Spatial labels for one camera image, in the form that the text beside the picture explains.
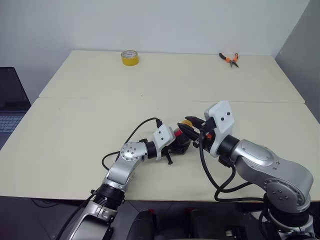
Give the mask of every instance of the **roll of tape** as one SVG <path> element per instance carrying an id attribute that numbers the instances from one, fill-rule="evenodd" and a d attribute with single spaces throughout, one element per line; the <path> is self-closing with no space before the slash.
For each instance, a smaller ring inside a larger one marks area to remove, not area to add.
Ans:
<path id="1" fill-rule="evenodd" d="M 121 53 L 122 62 L 126 66 L 134 66 L 139 63 L 138 53 L 133 50 L 127 50 Z"/>

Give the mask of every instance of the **black cable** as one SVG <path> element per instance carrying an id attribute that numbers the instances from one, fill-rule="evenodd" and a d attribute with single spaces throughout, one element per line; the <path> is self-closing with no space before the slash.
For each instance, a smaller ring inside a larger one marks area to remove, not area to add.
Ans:
<path id="1" fill-rule="evenodd" d="M 214 194 L 214 199 L 219 202 L 239 202 L 239 201 L 261 201 L 261 202 L 263 202 L 264 201 L 263 198 L 260 198 L 260 197 L 242 197 L 242 198 L 228 198 L 228 199 L 218 198 L 219 193 L 231 193 L 231 192 L 234 192 L 234 191 L 239 190 L 241 188 L 244 188 L 244 187 L 250 185 L 251 183 L 245 182 L 239 186 L 236 186 L 236 187 L 233 187 L 230 189 L 224 189 L 234 179 L 234 177 L 236 175 L 236 168 L 234 166 L 231 166 L 232 167 L 231 176 L 221 186 L 219 186 L 216 183 L 216 181 L 213 179 L 213 177 L 211 176 L 209 169 L 207 167 L 207 164 L 206 164 L 206 160 L 205 160 L 205 156 L 204 156 L 204 146 L 203 146 L 204 138 L 205 138 L 204 132 L 200 131 L 200 134 L 199 134 L 200 159 L 201 159 L 202 167 L 204 169 L 206 176 L 208 177 L 208 179 L 210 180 L 212 185 L 217 189 L 217 191 Z"/>
<path id="2" fill-rule="evenodd" d="M 62 234 L 64 233 L 64 231 L 66 230 L 67 226 L 69 225 L 69 223 L 71 222 L 71 220 L 74 218 L 74 216 L 77 214 L 77 212 L 79 212 L 80 209 L 84 208 L 90 201 L 90 199 L 93 198 L 93 194 L 91 194 L 86 200 L 83 201 L 83 203 L 81 203 L 76 210 L 74 210 L 74 212 L 69 216 L 69 218 L 65 221 L 64 225 L 62 226 L 62 228 L 60 229 L 58 235 L 56 236 L 55 240 L 60 240 Z"/>
<path id="3" fill-rule="evenodd" d="M 263 198 L 260 197 L 241 197 L 241 198 L 219 198 L 219 193 L 222 192 L 222 190 L 234 179 L 236 175 L 236 167 L 231 166 L 232 173 L 230 177 L 215 191 L 214 193 L 214 199 L 218 202 L 241 202 L 241 201 L 261 201 L 264 202 Z"/>
<path id="4" fill-rule="evenodd" d="M 268 234 L 265 232 L 264 226 L 262 225 L 262 219 L 264 218 L 264 215 L 266 214 L 266 212 L 267 212 L 267 209 L 264 208 L 264 209 L 262 210 L 262 212 L 260 213 L 260 216 L 259 216 L 259 219 L 258 219 L 258 225 L 259 225 L 259 230 L 260 230 L 262 236 L 263 236 L 266 240 L 269 240 Z"/>
<path id="5" fill-rule="evenodd" d="M 102 166 L 107 170 L 109 171 L 110 169 L 105 165 L 105 159 L 111 155 L 114 155 L 114 154 L 119 154 L 120 152 L 119 151 L 115 151 L 115 152 L 112 152 L 112 153 L 109 153 L 107 155 L 105 155 L 103 158 L 102 158 Z"/>
<path id="6" fill-rule="evenodd" d="M 48 209 L 48 208 L 52 208 L 52 207 L 54 207 L 54 206 L 59 205 L 59 203 L 55 203 L 55 204 L 50 205 L 50 206 L 41 206 L 41 205 L 39 205 L 38 203 L 36 203 L 36 201 L 35 201 L 34 199 L 30 198 L 30 200 L 33 202 L 34 205 L 36 205 L 37 207 L 42 208 L 42 209 Z"/>
<path id="7" fill-rule="evenodd" d="M 128 139 L 124 142 L 124 144 L 128 143 L 129 140 L 132 138 L 132 136 L 136 133 L 136 131 L 145 123 L 149 122 L 149 121 L 152 121 L 152 120 L 156 120 L 157 122 L 158 121 L 161 121 L 159 118 L 157 117 L 151 117 L 151 118 L 148 118 L 147 120 L 144 120 L 143 122 L 141 122 L 134 130 L 133 132 L 130 134 L 130 136 L 128 137 Z M 120 155 L 120 152 L 118 153 L 118 155 L 116 156 L 116 159 L 115 160 L 118 160 L 119 158 L 119 155 Z"/>
<path id="8" fill-rule="evenodd" d="M 200 151 L 200 159 L 201 159 L 201 163 L 202 163 L 202 167 L 204 169 L 204 172 L 206 174 L 206 176 L 208 177 L 208 179 L 210 180 L 210 182 L 212 183 L 212 185 L 218 189 L 220 186 L 216 183 L 216 181 L 212 178 L 209 170 L 208 170 L 208 167 L 207 167 L 207 164 L 206 164 L 206 161 L 205 161 L 205 156 L 204 156 L 204 147 L 203 147 L 203 140 L 204 140 L 204 133 L 203 132 L 200 132 L 199 134 L 199 151 Z M 229 189 L 222 189 L 221 192 L 222 193 L 232 193 L 232 192 L 235 192 L 239 189 L 242 189 L 246 186 L 249 186 L 251 185 L 252 183 L 251 182 L 245 182 L 243 184 L 240 184 L 238 186 L 235 186 L 233 188 L 229 188 Z"/>

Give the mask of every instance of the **black cylindrical joint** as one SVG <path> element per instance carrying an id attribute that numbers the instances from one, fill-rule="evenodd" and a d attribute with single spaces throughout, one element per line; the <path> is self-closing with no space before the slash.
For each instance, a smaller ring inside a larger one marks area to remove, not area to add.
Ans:
<path id="1" fill-rule="evenodd" d="M 148 141 L 146 144 L 146 150 L 148 152 L 148 159 L 155 158 L 157 156 L 156 145 L 153 141 Z"/>
<path id="2" fill-rule="evenodd" d="M 301 227 L 309 220 L 309 213 L 307 210 L 299 213 L 289 213 L 277 209 L 269 202 L 269 209 L 271 215 L 280 223 L 288 227 Z"/>
<path id="3" fill-rule="evenodd" d="M 218 155 L 225 155 L 227 157 L 230 157 L 232 150 L 238 142 L 239 139 L 235 138 L 234 136 L 228 135 L 223 139 L 216 153 Z"/>
<path id="4" fill-rule="evenodd" d="M 125 199 L 125 193 L 108 184 L 101 184 L 95 193 L 94 202 L 106 208 L 117 210 Z"/>

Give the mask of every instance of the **white table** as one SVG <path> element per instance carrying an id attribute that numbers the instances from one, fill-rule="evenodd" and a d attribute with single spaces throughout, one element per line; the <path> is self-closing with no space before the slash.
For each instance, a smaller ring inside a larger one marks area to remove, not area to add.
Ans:
<path id="1" fill-rule="evenodd" d="M 271 56 L 240 55 L 231 68 L 218 55 L 139 53 L 125 66 L 120 52 L 74 50 L 40 98 L 304 103 Z"/>
<path id="2" fill-rule="evenodd" d="M 159 117 L 175 127 L 185 116 L 203 118 L 204 110 L 211 104 L 39 98 L 0 151 L 0 195 L 85 199 L 91 189 L 100 186 L 106 174 L 101 158 L 118 151 L 140 122 Z M 311 199 L 319 201 L 320 126 L 308 108 L 302 103 L 230 104 L 235 117 L 233 135 L 262 144 L 282 158 L 308 168 L 314 177 Z M 150 138 L 155 129 L 155 123 L 148 123 L 132 140 Z M 214 188 L 202 169 L 198 150 L 191 145 L 186 155 L 174 156 L 172 160 L 170 166 L 166 159 L 142 163 L 126 199 L 212 201 Z M 208 154 L 206 161 L 212 176 L 221 184 L 230 169 Z M 106 162 L 110 166 L 113 159 Z M 251 185 L 221 196 L 262 195 L 260 188 Z"/>

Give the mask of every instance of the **laptop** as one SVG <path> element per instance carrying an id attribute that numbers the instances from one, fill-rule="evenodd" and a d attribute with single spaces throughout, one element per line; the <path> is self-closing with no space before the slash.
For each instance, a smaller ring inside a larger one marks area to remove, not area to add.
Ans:
<path id="1" fill-rule="evenodd" d="M 14 67 L 0 67 L 0 149 L 31 107 Z"/>

